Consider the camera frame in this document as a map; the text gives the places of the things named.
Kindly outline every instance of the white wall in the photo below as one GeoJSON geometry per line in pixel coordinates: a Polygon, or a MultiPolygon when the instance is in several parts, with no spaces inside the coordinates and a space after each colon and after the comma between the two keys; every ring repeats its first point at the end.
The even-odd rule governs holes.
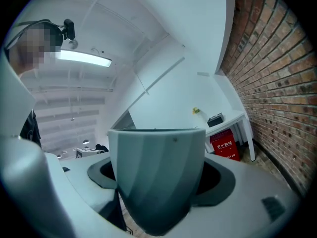
{"type": "Polygon", "coordinates": [[[181,44],[171,36],[167,36],[156,46],[150,49],[133,69],[127,69],[118,77],[117,83],[111,97],[102,108],[100,120],[98,121],[97,141],[106,142],[106,132],[126,114],[132,104],[171,68],[184,53],[181,44]]]}
{"type": "MultiPolygon", "coordinates": [[[[202,118],[192,114],[194,107],[209,117],[231,109],[216,81],[197,75],[203,67],[199,59],[189,50],[184,53],[184,58],[148,90],[149,95],[143,95],[130,107],[137,129],[196,127],[200,125],[198,119],[202,118]]],[[[147,63],[148,74],[156,67],[156,62],[153,59],[147,63]]]]}
{"type": "Polygon", "coordinates": [[[139,0],[179,43],[208,67],[219,68],[226,49],[235,0],[139,0]]]}

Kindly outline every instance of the floor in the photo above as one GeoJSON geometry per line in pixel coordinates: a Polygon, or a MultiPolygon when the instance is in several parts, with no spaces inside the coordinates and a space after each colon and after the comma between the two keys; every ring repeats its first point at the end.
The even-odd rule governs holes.
{"type": "MultiPolygon", "coordinates": [[[[288,185],[287,181],[283,177],[283,175],[280,173],[280,171],[277,169],[277,167],[273,164],[273,162],[256,146],[254,145],[254,150],[256,154],[256,160],[251,161],[250,160],[250,152],[248,147],[238,147],[239,155],[240,155],[240,160],[241,162],[250,164],[250,165],[255,165],[258,166],[271,174],[273,174],[277,179],[288,185]]],[[[127,227],[132,231],[132,234],[134,237],[139,237],[139,238],[150,238],[153,237],[151,235],[146,234],[132,219],[130,216],[129,212],[124,206],[124,203],[120,197],[120,204],[121,204],[121,209],[122,209],[122,214],[124,221],[127,225],[127,227]]]]}

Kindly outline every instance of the person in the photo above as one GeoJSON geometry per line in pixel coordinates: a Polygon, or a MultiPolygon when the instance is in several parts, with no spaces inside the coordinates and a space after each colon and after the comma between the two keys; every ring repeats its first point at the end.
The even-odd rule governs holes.
{"type": "MultiPolygon", "coordinates": [[[[42,22],[27,28],[13,46],[4,49],[4,53],[12,69],[21,77],[23,73],[44,63],[45,53],[59,51],[62,41],[62,34],[57,26],[42,22]]],[[[42,147],[34,110],[26,119],[20,136],[42,147]]]]}
{"type": "Polygon", "coordinates": [[[96,150],[98,151],[104,150],[105,153],[109,151],[104,145],[100,145],[100,144],[96,145],[96,150]]]}

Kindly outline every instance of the black device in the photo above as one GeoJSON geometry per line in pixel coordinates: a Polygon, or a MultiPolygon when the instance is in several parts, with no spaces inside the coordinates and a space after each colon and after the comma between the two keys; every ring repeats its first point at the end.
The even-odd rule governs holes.
{"type": "Polygon", "coordinates": [[[14,36],[14,38],[6,46],[6,49],[8,49],[9,46],[17,38],[19,38],[26,30],[28,30],[31,26],[34,26],[34,25],[37,25],[37,24],[40,24],[40,23],[50,24],[50,25],[55,27],[54,28],[55,29],[54,34],[57,36],[57,44],[56,44],[57,46],[61,46],[62,45],[63,38],[64,38],[64,40],[66,40],[66,39],[74,40],[75,39],[74,22],[71,21],[70,19],[64,20],[64,25],[62,25],[62,26],[52,23],[49,19],[41,19],[41,20],[37,20],[37,21],[25,21],[25,22],[18,23],[17,25],[14,25],[14,27],[23,26],[23,25],[27,25],[27,26],[24,29],[22,29],[17,35],[14,36]]]}
{"type": "Polygon", "coordinates": [[[218,124],[220,124],[222,122],[223,122],[223,114],[220,113],[220,114],[218,114],[216,116],[213,116],[212,118],[209,118],[207,124],[208,124],[208,126],[210,128],[210,127],[218,125],[218,124]]]}

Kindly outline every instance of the red fire extinguisher box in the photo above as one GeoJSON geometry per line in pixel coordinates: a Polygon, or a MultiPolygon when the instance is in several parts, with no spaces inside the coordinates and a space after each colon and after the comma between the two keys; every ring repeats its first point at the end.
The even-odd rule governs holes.
{"type": "Polygon", "coordinates": [[[240,161],[239,153],[230,129],[226,129],[210,137],[215,154],[232,160],[240,161]]]}

